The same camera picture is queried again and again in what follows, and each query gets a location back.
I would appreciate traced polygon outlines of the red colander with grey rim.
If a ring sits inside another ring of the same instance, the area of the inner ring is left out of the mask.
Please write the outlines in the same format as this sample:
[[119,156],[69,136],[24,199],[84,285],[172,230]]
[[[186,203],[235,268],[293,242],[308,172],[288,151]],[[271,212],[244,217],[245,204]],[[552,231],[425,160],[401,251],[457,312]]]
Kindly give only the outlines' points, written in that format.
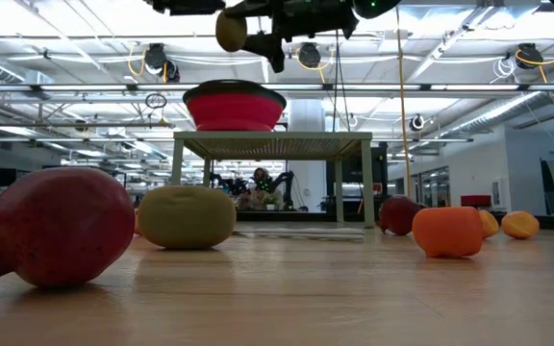
[[278,92],[244,80],[212,80],[183,95],[198,132],[271,132],[287,105]]

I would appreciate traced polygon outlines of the black cabinet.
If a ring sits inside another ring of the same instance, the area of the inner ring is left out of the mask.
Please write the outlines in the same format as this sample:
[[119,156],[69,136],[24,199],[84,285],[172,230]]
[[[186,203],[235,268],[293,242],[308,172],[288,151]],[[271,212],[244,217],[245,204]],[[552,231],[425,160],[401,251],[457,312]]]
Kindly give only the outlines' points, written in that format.
[[[371,147],[372,190],[374,193],[374,210],[378,212],[388,196],[388,151],[384,142]],[[345,158],[341,162],[342,195],[346,198],[346,186],[353,185],[353,197],[359,198],[357,212],[362,211],[363,201],[363,160],[361,156]],[[335,166],[328,163],[326,167],[327,195],[320,203],[320,209],[328,213],[336,213],[336,175]]]

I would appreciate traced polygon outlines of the dark red pomegranate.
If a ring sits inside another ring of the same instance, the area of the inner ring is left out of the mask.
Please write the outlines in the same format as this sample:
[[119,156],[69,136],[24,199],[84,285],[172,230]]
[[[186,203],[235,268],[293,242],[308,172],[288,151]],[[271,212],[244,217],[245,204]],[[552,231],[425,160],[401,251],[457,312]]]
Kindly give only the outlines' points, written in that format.
[[40,288],[68,288],[100,276],[129,247],[132,200],[96,168],[48,168],[0,196],[0,278],[14,273]]
[[394,235],[407,235],[412,231],[414,217],[423,209],[425,205],[407,196],[391,196],[379,209],[377,225],[383,234],[390,231]]

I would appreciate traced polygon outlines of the black background robot arms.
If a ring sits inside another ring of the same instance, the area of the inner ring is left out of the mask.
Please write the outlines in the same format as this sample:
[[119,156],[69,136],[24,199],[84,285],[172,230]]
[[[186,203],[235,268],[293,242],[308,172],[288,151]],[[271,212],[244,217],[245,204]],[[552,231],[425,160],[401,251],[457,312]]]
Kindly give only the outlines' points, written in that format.
[[[291,198],[291,188],[294,174],[292,171],[280,173],[276,179],[273,179],[276,190],[273,197],[266,197],[264,199],[264,210],[284,210],[294,211],[294,205]],[[251,178],[252,186],[248,186],[248,181],[243,178],[224,179],[220,175],[212,173],[210,181],[217,181],[217,185],[223,187],[227,192],[236,197],[237,203],[239,196],[247,189],[253,187],[255,184]]]

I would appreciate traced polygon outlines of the brown kiwi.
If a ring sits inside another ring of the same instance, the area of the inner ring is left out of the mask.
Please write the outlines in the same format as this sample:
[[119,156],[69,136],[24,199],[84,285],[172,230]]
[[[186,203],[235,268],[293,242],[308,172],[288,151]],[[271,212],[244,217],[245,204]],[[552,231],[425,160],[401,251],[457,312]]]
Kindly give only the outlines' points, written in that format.
[[223,192],[203,186],[168,185],[149,191],[137,214],[141,234],[171,250],[215,247],[232,235],[235,204]]
[[215,37],[219,46],[226,52],[240,50],[247,38],[245,18],[230,18],[221,12],[215,23]]

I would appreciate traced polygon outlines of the person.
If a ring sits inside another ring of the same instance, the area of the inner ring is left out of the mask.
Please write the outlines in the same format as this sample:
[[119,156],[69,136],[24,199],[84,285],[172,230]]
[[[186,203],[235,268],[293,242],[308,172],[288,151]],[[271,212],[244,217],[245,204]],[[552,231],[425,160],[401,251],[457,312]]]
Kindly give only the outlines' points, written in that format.
[[266,197],[273,197],[276,190],[273,179],[264,168],[256,168],[253,176],[251,188],[247,188],[238,199],[239,210],[264,210]]

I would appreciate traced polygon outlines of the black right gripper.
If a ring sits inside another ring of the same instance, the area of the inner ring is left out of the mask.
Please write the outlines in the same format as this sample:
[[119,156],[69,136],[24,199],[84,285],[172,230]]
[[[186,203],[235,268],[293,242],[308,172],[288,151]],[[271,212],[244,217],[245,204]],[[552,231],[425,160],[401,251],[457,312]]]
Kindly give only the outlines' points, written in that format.
[[247,36],[243,49],[259,56],[271,55],[269,62],[275,73],[284,70],[283,40],[292,42],[294,37],[336,30],[350,38],[359,23],[350,0],[242,0],[223,13],[230,18],[271,18],[271,34]]

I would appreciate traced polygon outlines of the red box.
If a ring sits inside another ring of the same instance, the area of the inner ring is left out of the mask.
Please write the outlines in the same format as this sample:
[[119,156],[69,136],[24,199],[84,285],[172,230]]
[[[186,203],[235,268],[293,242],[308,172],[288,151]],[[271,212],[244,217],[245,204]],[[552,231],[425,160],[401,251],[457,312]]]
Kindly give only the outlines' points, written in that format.
[[489,208],[492,206],[490,195],[462,195],[460,197],[462,207],[473,207],[476,209]]

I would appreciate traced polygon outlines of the orange tangerine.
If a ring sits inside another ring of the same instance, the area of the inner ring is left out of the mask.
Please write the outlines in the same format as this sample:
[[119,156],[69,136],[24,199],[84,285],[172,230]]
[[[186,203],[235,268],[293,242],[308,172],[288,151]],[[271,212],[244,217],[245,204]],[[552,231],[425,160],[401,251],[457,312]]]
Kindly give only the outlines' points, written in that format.
[[415,215],[413,236],[429,258],[465,258],[480,252],[484,229],[472,207],[428,208]]

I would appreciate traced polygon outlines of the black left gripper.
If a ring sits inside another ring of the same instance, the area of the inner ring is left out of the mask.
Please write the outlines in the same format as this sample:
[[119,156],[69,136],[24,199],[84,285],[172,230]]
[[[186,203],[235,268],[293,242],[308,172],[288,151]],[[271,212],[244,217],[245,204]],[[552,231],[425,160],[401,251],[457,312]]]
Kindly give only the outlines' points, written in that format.
[[169,15],[213,14],[225,8],[223,0],[143,0],[155,12]]

